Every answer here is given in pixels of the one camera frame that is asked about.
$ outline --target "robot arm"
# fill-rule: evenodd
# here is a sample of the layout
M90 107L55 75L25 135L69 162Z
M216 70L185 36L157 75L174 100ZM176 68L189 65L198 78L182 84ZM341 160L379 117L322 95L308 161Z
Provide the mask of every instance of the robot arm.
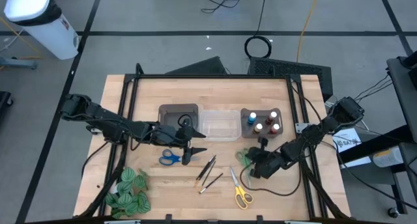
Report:
M160 125L159 122L131 121L91 102L88 96L68 94L61 109L63 120L86 122L99 129L104 139L114 144L127 143L129 136L139 143L184 149L182 164L188 165L193 154L205 148L189 148L193 137L205 136L195 131L189 124L182 124L176 131L173 126Z

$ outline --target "gray tray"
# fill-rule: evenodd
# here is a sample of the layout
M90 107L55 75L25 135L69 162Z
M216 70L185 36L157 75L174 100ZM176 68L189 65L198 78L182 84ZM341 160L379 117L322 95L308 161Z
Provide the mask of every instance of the gray tray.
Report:
M164 125L173 126L176 130L180 128L178 118L183 114L189 114L193 119L193 127L198 131L198 106L197 104L163 104L159 107L159 122Z
M271 111L275 111L277 113L277 117L275 118L275 121L272 122L272 124L267 125L265 123L265 120L269 116ZM252 125L248 125L248 117L250 113L256 113L256 120ZM249 110L249 109L244 108L240 111L240 122L242 125L242 137L245 139L255 139L255 138L258 138L259 136L273 139L277 137L278 135L282 134L283 132L281 111L278 108L274 108L271 110ZM259 123L263 125L263 129L259 133L254 133L253 128L256 126L256 124L259 124ZM274 124L280 125L280 129L278 130L278 133L269 133L272 125Z

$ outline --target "artificial plant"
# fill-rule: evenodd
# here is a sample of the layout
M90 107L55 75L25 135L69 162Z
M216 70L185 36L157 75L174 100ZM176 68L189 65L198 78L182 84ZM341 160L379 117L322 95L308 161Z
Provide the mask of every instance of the artificial plant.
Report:
M144 190L148 190L148 175L139 170L136 176L135 171L127 167L121 175L122 182L117 184L117 193L108 193L106 195L106 204L111 207L111 215L119 219L121 216L132 216L136 213L144 214L151 210L151 204L148 201ZM135 195L133 187L139 189Z

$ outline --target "wooden tabletop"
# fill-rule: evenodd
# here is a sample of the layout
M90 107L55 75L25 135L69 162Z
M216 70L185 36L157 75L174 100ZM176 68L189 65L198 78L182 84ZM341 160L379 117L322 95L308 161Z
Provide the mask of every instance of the wooden tabletop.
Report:
M123 78L122 75L108 76L101 100L103 108L117 112ZM317 76L302 76L302 86L305 97L312 102L320 116L325 117L326 111ZM128 91L124 116L127 116L131 88L132 85ZM299 121L302 122L296 93L295 99ZM199 112L204 110L240 112L242 108L268 110L277 107L282 114L284 132L270 140L266 149L274 150L284 142L295 138L287 84L284 79L140 79L133 120L158 120L158 108L162 104L197 104ZM310 122L318 122L309 105L307 109ZM332 143L330 136L326 136L324 140ZM102 143L103 137L94 135L89 154ZM126 166L135 170L140 168L150 175L147 195L152 206L150 212L137 214L132 218L165 219L166 214L173 214L173 219L254 220L256 215L262 215L265 220L308 220L302 183L298 191L288 197L279 197L264 191L251 191L254 202L249 208L241 210L237 206L229 166L239 174L242 166L235 159L235 152L258 145L256 139L241 137L232 142L192 139L193 147L205 147L207 151L199 153L197 156L201 159L192 161L187 166L180 163L173 166L159 164L158 158L166 147L140 145L134 152L129 151ZM74 210L75 215L82 213L88 207L103 186L109 148L98 153L87 164ZM172 150L178 155L182 154L181 150L175 148ZM207 180L211 181L220 173L223 173L223 176L206 192L199 194L197 188L194 188L195 178L213 155L217 155L216 165ZM323 188L342 212L350 215L335 150L321 144L317 147L316 155ZM251 181L253 188L268 188L278 193L288 193L298 182L298 166L292 166L288 170L280 169L268 180L252 178ZM315 213L320 216L317 194L312 185L311 190Z

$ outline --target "small bottle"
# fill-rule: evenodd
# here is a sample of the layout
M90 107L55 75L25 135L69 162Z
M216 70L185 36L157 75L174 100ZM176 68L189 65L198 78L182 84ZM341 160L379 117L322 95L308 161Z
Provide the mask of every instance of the small bottle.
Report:
M272 111L265 120L266 124L271 124L275 120L276 116L278 116L278 114L276 114L275 111Z
M248 117L248 125L253 125L256 120L256 113L250 113Z
M272 127L271 127L271 130L269 131L269 133L273 133L273 134L275 134L275 133L278 133L278 130L280 129L280 125L279 124L274 124Z
M261 132L262 128L263 128L262 124L260 124L260 123L256 124L255 128L253 129L253 132L254 133L259 133L259 132Z

